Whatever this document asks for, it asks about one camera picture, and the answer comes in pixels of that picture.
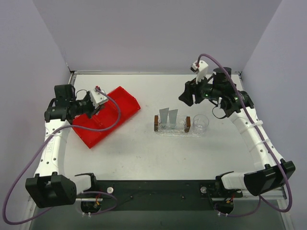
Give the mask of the toothpaste tube black cap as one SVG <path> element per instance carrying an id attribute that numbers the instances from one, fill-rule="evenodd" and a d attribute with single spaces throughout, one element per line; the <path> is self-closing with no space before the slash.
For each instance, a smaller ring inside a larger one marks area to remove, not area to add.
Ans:
<path id="1" fill-rule="evenodd" d="M 163 127 L 167 125 L 168 112 L 169 112 L 169 108 L 164 108 L 164 109 L 159 110 L 160 124 Z"/>

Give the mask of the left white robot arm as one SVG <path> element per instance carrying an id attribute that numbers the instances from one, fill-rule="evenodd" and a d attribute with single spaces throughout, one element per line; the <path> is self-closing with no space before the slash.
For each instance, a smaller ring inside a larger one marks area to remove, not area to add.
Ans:
<path id="1" fill-rule="evenodd" d="M 38 168 L 25 187 L 39 208 L 72 205 L 77 196 L 75 182 L 64 175 L 64 155 L 68 134 L 75 117 L 91 118 L 108 101 L 105 92 L 92 89 L 82 99 L 76 98 L 71 84 L 56 85 L 55 97 L 44 113 L 46 145 L 41 150 Z"/>

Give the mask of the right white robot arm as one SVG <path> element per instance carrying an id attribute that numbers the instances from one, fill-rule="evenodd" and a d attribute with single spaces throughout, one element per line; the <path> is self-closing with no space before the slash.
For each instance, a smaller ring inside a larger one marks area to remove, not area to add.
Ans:
<path id="1" fill-rule="evenodd" d="M 254 103 L 246 91 L 235 90 L 220 68 L 214 69 L 213 82 L 207 69 L 191 68 L 196 78 L 185 83 L 179 100 L 188 106 L 207 99 L 219 106 L 238 129 L 252 156 L 254 172 L 228 172 L 218 177 L 226 190 L 248 190 L 258 196 L 285 185 L 295 171 L 292 161 L 285 161 L 273 147 L 259 120 Z"/>

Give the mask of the clear tray brown handles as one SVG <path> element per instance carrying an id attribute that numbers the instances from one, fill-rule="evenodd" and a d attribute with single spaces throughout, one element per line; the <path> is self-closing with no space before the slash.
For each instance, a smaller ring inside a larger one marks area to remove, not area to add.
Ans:
<path id="1" fill-rule="evenodd" d="M 185 115 L 177 116 L 177 124 L 174 128 L 170 127 L 169 121 L 166 126 L 161 126 L 160 115 L 154 116 L 154 132 L 160 136 L 166 137 L 188 137 L 199 138 L 205 136 L 205 133 L 195 132 L 193 129 L 193 118 Z"/>

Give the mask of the clear plastic cup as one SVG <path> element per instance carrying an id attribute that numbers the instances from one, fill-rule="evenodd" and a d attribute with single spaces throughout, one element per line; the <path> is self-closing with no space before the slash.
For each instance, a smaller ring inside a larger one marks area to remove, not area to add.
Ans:
<path id="1" fill-rule="evenodd" d="M 209 126 L 209 119 L 207 116 L 198 114 L 193 118 L 193 129 L 195 132 L 204 133 Z"/>

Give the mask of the toothpaste tube green cap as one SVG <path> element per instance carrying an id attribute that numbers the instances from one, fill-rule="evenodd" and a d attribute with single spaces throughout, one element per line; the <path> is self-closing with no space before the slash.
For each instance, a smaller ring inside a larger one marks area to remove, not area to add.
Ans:
<path id="1" fill-rule="evenodd" d="M 171 128 L 174 128 L 177 124 L 177 113 L 178 113 L 177 109 L 169 110 L 168 112 L 169 123 Z"/>

